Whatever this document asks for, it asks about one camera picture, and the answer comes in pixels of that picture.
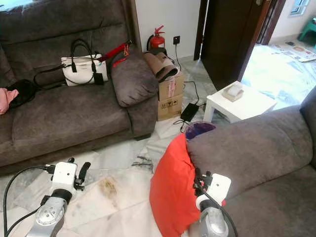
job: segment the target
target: red fire extinguisher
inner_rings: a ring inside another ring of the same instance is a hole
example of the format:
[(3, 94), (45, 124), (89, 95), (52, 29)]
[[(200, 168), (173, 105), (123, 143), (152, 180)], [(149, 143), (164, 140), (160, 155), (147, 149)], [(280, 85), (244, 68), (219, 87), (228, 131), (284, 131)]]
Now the red fire extinguisher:
[(149, 43), (151, 48), (164, 48), (164, 37), (160, 36), (164, 32), (160, 32), (163, 26), (155, 28), (155, 35), (151, 35), (147, 41), (147, 51), (149, 50)]

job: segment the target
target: white wall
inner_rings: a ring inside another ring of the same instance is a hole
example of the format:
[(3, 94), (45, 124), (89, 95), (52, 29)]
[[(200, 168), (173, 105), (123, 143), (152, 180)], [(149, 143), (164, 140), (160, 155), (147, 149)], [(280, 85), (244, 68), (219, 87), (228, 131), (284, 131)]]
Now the white wall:
[(306, 23), (316, 16), (316, 0), (310, 0), (303, 15), (290, 16), (294, 1), (295, 0), (286, 0), (270, 43), (285, 40), (286, 38), (297, 37), (303, 31)]
[(155, 28), (164, 25), (165, 47), (175, 58), (173, 37), (180, 36), (178, 58), (194, 55), (200, 0), (135, 0), (143, 51)]

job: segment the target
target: dark wooden door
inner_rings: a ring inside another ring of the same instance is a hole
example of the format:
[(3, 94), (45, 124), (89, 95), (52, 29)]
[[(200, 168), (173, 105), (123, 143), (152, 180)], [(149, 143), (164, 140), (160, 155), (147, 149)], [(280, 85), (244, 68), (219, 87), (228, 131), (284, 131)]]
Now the dark wooden door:
[(217, 90), (241, 81), (270, 0), (209, 0), (201, 60)]

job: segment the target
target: sofa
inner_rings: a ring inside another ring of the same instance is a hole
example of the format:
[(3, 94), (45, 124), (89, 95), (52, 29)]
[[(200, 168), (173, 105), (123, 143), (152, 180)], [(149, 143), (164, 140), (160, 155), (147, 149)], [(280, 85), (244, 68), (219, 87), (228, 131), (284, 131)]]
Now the sofa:
[[(41, 90), (1, 115), (0, 174), (142, 139), (154, 130), (158, 82), (140, 51), (133, 0), (37, 0), (0, 12), (0, 87), (33, 81), (37, 72), (60, 65), (78, 38), (102, 54), (127, 40), (134, 45), (104, 85)], [(79, 49), (75, 56), (84, 55)], [(59, 70), (37, 81), (51, 85), (62, 78)]]
[(187, 143), (195, 167), (231, 178), (225, 209), (240, 237), (315, 236), (315, 147), (316, 88), (301, 106), (219, 126)]

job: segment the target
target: window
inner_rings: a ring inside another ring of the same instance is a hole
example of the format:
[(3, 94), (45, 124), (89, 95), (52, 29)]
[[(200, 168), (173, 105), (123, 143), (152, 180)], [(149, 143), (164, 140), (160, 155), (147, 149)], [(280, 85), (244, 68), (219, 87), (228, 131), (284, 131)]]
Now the window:
[(0, 0), (0, 11), (4, 11), (15, 6), (21, 6), (33, 2), (33, 0)]
[(303, 15), (310, 0), (295, 0), (291, 16)]

